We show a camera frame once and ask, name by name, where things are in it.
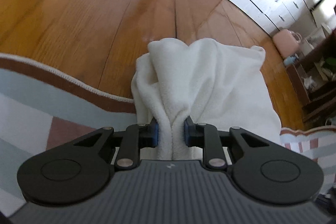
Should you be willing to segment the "pink small suitcase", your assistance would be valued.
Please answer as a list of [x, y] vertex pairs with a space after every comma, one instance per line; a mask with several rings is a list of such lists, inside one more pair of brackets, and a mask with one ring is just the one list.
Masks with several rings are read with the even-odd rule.
[[299, 50], [302, 42], [302, 36], [294, 31], [283, 29], [275, 34], [272, 38], [281, 57], [286, 59], [294, 55]]

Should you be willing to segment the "checkered grey pink rug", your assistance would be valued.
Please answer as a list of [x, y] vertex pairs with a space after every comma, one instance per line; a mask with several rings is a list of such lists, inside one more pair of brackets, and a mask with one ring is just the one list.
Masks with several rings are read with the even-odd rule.
[[141, 151], [114, 170], [136, 116], [132, 101], [2, 55], [1, 223], [335, 223], [315, 203], [318, 164], [239, 126], [217, 129], [226, 170]]

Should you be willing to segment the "dark wooden desk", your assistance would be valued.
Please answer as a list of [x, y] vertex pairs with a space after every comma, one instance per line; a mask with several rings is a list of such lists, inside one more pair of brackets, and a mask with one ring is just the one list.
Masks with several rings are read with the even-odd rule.
[[286, 72], [301, 103], [305, 128], [335, 117], [335, 31]]

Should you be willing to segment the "white fleece zip hoodie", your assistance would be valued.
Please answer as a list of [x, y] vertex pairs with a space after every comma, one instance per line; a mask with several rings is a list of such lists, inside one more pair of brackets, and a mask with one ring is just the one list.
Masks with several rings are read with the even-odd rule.
[[141, 150], [142, 159], [200, 159], [201, 149], [185, 145], [186, 118], [221, 131], [239, 126], [280, 143], [281, 121], [261, 73], [262, 47], [227, 46], [211, 38], [188, 45], [165, 38], [147, 49], [136, 61], [131, 92], [138, 123], [156, 119], [159, 141]]

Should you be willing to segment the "blue spray bottle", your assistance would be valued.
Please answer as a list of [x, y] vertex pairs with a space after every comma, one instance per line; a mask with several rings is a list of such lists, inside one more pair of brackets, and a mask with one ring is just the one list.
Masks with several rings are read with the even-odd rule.
[[288, 67], [289, 65], [294, 64], [297, 60], [298, 60], [298, 56], [295, 54], [295, 55], [288, 56], [287, 58], [285, 58], [283, 61], [283, 64], [285, 67]]

